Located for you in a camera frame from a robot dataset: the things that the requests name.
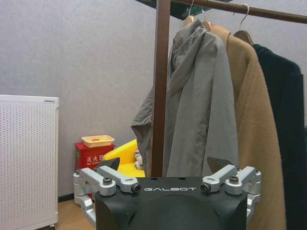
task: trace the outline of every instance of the bolt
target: bolt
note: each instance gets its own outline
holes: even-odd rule
[[[211,191],[211,186],[208,183],[203,183],[201,185],[201,190],[202,192],[204,192],[205,194],[208,194]]]
[[[139,184],[133,184],[131,187],[131,191],[136,194],[139,193],[141,190],[141,186]]]
[[[104,185],[109,185],[112,184],[112,179],[109,177],[105,177],[102,182],[104,183]]]
[[[237,183],[239,183],[239,178],[237,176],[231,176],[229,178],[229,182],[232,183],[232,184],[237,184]]]

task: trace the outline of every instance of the silver metal bracket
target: silver metal bracket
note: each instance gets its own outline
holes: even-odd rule
[[[124,193],[138,193],[141,190],[138,179],[125,176],[110,167],[101,166],[97,169],[97,173],[114,180]]]
[[[221,184],[233,175],[236,175],[236,166],[229,164],[215,174],[203,177],[201,189],[206,193],[217,192],[220,190]]]
[[[217,192],[221,184],[225,185],[225,192],[238,196],[245,191],[247,198],[247,222],[254,214],[255,204],[260,201],[261,172],[253,167],[237,170],[234,165],[227,165],[211,176],[202,179],[201,190],[204,193]]]
[[[141,190],[135,177],[124,176],[107,166],[97,168],[96,172],[84,168],[73,174],[74,201],[81,206],[83,214],[94,227],[96,227],[94,205],[87,194],[99,192],[102,196],[112,196],[116,193],[116,185],[125,193],[137,193]]]
[[[243,192],[243,187],[249,181],[254,181],[255,177],[256,169],[248,166],[241,170],[236,176],[225,181],[225,191],[231,195],[240,195]]]

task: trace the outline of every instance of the baseboard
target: baseboard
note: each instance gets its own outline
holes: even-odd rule
[[[73,193],[58,197],[58,202],[63,202],[68,200],[73,200]]]

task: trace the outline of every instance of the hood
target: hood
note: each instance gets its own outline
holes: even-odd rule
[[[189,79],[194,59],[206,33],[200,20],[186,25],[175,36],[170,54],[168,93],[170,96],[183,88]]]

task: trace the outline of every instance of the sleeve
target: sleeve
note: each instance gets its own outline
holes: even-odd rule
[[[282,153],[287,226],[307,229],[307,155],[304,130],[303,75],[289,76],[276,126]]]
[[[154,90],[151,88],[131,125],[131,128],[137,139],[138,149],[143,159],[143,166],[146,175],[150,175],[149,164],[154,100],[153,93]]]
[[[206,157],[203,162],[204,174],[212,174],[207,163],[208,157],[229,160],[238,165],[235,102],[229,61],[222,40],[217,38],[216,43]]]

